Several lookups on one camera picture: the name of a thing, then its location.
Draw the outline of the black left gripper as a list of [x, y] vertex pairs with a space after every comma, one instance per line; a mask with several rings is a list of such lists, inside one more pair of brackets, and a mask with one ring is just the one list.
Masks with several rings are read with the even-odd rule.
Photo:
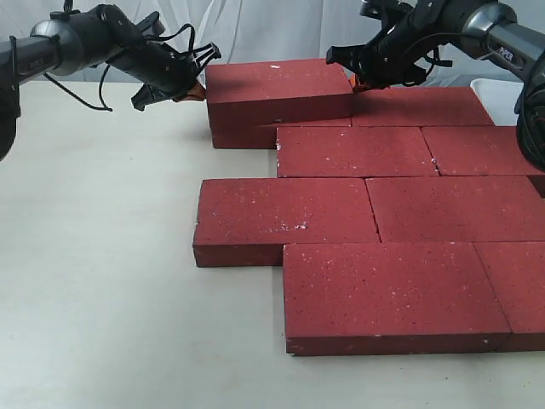
[[214, 43], [184, 52], [152, 41], [130, 48], [129, 74], [142, 82], [131, 98], [133, 108], [143, 111], [162, 101], [205, 101], [206, 88], [199, 76], [211, 61], [220, 58]]

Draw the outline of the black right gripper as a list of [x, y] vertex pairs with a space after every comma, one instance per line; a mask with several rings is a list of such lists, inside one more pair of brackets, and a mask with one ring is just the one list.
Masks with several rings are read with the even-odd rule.
[[426, 80], [427, 71], [416, 65], [418, 58], [410, 56], [410, 48], [424, 34], [413, 18], [404, 17], [366, 44], [330, 47], [325, 63], [338, 64], [353, 74], [349, 83], [355, 95], [393, 85], [417, 86]]

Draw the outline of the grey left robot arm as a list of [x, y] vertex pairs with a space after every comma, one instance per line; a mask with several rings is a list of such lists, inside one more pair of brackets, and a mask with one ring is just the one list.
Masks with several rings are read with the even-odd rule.
[[6, 157], [14, 145], [20, 86], [38, 76], [55, 83], [59, 77], [105, 65], [141, 82], [131, 99], [138, 111], [162, 101], [203, 101], [199, 76], [221, 52], [214, 43], [196, 46], [191, 24], [180, 30], [190, 32], [182, 52], [169, 45], [157, 12], [134, 23], [114, 4], [82, 12], [66, 1], [61, 11], [37, 23], [29, 37], [10, 37], [1, 44], [1, 155]]

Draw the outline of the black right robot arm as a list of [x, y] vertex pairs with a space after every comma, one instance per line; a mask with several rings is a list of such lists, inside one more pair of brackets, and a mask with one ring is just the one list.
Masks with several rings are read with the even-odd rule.
[[353, 73], [353, 91], [422, 84], [431, 67], [452, 66], [439, 56], [451, 44], [474, 60], [487, 60], [523, 83], [514, 112], [516, 138], [523, 157], [544, 169], [544, 36], [519, 24], [514, 10], [499, 1], [364, 1], [364, 17], [379, 20], [381, 30], [368, 42], [332, 46], [325, 61]]

